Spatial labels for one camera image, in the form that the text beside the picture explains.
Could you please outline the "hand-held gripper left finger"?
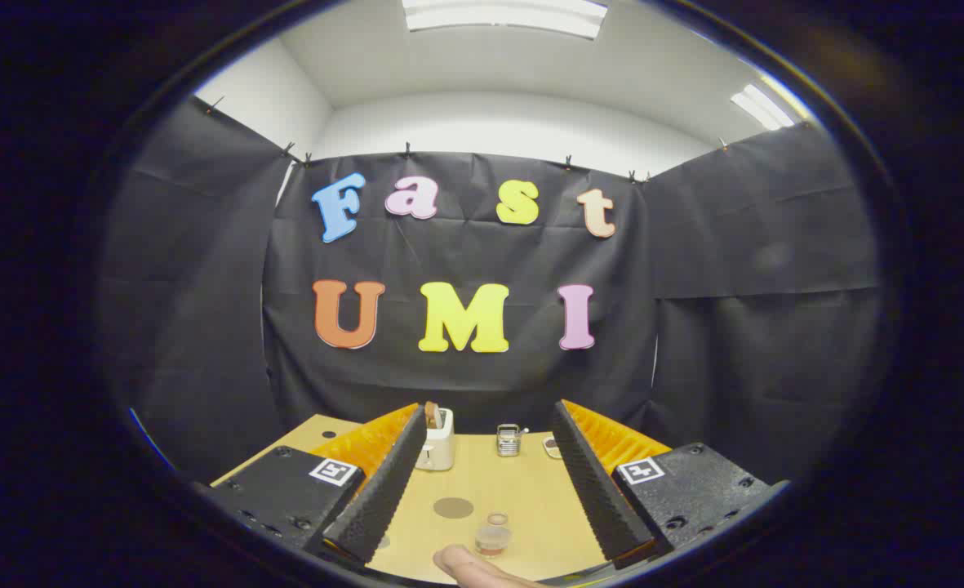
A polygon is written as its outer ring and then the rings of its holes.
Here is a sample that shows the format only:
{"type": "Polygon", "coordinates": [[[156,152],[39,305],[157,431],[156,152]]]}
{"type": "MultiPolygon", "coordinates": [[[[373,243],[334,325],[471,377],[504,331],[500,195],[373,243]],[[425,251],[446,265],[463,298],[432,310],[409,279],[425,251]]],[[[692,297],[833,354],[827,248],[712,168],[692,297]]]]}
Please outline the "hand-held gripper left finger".
{"type": "Polygon", "coordinates": [[[426,432],[424,406],[407,405],[314,450],[279,444],[198,491],[285,550],[365,565],[398,510],[426,432]]]}

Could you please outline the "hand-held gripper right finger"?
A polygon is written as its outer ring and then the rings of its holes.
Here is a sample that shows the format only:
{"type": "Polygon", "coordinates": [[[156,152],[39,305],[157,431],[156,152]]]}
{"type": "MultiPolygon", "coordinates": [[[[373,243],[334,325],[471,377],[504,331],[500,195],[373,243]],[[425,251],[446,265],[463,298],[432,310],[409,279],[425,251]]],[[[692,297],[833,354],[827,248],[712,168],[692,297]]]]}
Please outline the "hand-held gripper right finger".
{"type": "Polygon", "coordinates": [[[712,538],[787,487],[705,443],[672,449],[567,399],[555,405],[552,432],[602,555],[617,569],[712,538]]]}

